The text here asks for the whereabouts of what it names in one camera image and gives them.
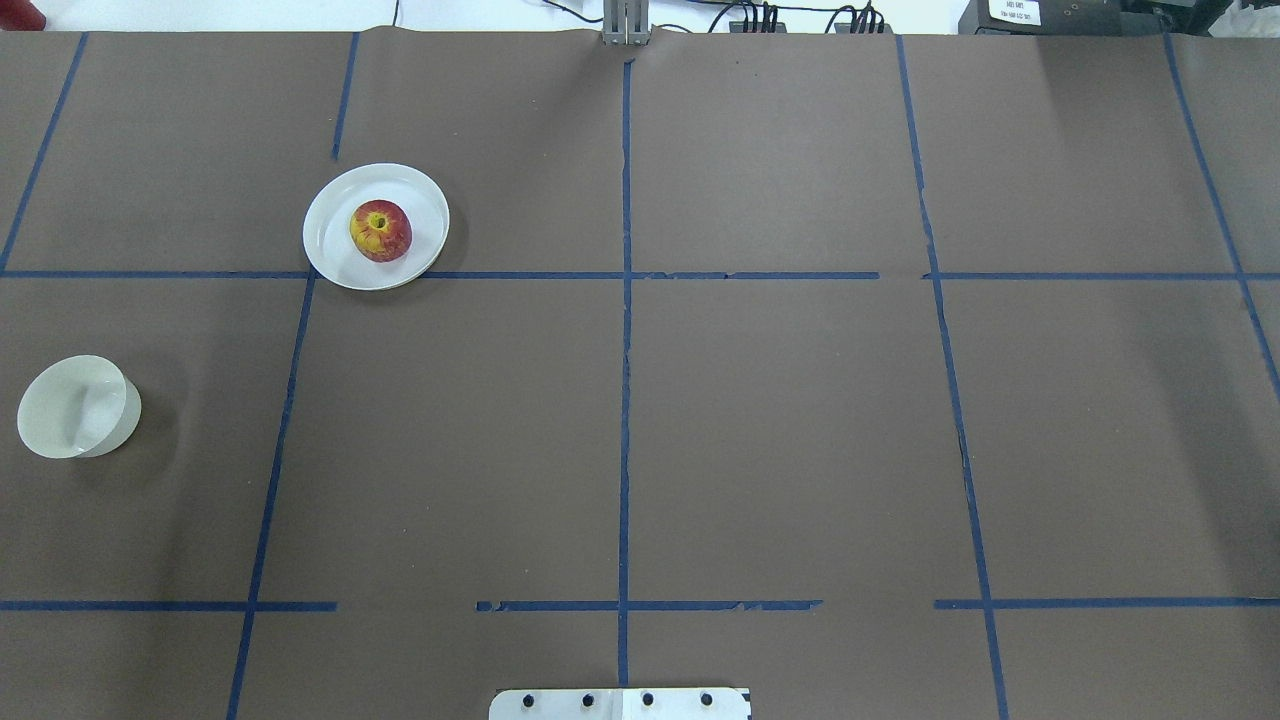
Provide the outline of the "red yellow apple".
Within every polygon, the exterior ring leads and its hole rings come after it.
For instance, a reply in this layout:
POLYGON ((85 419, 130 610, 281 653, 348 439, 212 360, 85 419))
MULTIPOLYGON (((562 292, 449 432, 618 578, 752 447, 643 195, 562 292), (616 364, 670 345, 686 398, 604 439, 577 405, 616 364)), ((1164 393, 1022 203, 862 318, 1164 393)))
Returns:
POLYGON ((412 246, 413 229, 404 210, 385 199, 360 204, 349 218, 349 237, 371 263, 393 263, 412 246))

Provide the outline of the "white round plate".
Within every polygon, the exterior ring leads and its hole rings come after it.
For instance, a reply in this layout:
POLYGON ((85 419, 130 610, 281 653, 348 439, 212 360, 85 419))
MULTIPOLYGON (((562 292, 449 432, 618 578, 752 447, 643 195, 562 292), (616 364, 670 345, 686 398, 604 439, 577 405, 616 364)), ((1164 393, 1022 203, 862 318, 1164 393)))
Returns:
POLYGON ((303 250, 314 268, 347 290, 390 290, 421 275, 439 258, 451 228, 445 195, 425 173, 394 163, 351 169, 330 181, 311 202, 305 219, 303 250), (352 211, 362 202, 385 199, 407 214, 413 242, 393 263, 371 263, 355 247, 352 211))

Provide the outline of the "white bowl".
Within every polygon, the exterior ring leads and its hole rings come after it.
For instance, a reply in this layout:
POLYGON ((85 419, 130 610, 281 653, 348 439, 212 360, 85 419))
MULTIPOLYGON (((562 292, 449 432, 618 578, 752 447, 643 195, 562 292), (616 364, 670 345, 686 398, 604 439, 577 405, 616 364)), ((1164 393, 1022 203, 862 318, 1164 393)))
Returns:
POLYGON ((41 457, 97 457, 123 446, 142 411, 138 388, 113 361, 65 357, 40 373, 23 393, 15 427, 41 457))

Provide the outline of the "black power strip left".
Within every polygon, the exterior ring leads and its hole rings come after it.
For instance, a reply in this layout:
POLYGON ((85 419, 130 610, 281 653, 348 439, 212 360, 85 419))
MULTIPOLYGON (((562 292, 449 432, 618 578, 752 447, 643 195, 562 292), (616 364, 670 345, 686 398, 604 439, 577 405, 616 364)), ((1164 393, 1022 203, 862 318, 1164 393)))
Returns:
POLYGON ((730 33, 777 35, 787 32, 785 23, 780 20, 780 6, 769 3, 739 1, 731 4, 724 10, 731 12, 736 9, 742 10, 742 19, 727 20, 730 33))

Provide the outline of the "black power strip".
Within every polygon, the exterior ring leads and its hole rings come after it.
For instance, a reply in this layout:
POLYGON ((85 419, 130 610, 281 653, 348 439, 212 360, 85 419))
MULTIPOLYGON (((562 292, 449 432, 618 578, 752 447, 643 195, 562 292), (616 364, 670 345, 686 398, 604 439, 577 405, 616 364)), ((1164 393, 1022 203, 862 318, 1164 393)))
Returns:
POLYGON ((873 1, 844 5, 831 13, 826 35, 891 35, 893 31, 873 1))
POLYGON ((731 12, 736 9, 742 10, 742 19, 727 20, 730 33, 777 35, 787 32, 785 23, 780 20, 780 6, 769 3, 739 1, 731 4, 724 10, 731 12))

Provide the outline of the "black power strip right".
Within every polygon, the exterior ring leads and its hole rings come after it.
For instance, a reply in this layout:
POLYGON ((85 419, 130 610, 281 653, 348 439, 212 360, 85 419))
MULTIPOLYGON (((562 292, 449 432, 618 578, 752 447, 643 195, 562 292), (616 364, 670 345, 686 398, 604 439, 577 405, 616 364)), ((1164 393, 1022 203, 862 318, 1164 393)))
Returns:
POLYGON ((891 35, 893 31, 873 1, 844 5, 831 13, 826 35, 891 35))

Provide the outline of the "black box with label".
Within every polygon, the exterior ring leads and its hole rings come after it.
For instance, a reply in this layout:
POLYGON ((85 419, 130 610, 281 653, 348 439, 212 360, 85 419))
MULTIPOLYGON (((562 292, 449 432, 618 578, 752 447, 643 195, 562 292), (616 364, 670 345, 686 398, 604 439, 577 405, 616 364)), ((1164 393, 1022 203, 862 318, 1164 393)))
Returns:
POLYGON ((969 1, 956 32, 1124 37, 1175 31, 1194 1, 969 1))

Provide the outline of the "dark red object corner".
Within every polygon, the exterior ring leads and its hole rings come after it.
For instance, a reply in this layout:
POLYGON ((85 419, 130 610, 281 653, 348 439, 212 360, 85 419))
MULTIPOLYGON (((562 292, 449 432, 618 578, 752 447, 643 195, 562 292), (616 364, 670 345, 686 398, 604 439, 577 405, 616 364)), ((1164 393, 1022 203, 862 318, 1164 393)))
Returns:
POLYGON ((0 28, 5 32, 41 32, 47 17, 31 0, 1 0, 0 28))

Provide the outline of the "grey metal post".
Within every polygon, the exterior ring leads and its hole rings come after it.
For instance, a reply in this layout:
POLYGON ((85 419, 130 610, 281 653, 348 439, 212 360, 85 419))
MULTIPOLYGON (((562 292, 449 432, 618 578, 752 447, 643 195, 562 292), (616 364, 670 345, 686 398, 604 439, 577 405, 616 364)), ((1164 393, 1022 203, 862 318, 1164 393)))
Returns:
POLYGON ((602 41, 607 46, 643 46, 652 38, 648 0, 604 0, 602 41))

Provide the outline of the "white metal base plate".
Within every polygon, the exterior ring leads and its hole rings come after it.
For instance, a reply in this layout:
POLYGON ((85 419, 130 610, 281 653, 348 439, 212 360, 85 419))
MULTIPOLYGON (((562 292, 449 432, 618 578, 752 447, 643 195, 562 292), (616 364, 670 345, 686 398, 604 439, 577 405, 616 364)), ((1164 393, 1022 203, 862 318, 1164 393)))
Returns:
POLYGON ((731 687, 508 689, 489 719, 751 719, 750 691, 731 687))

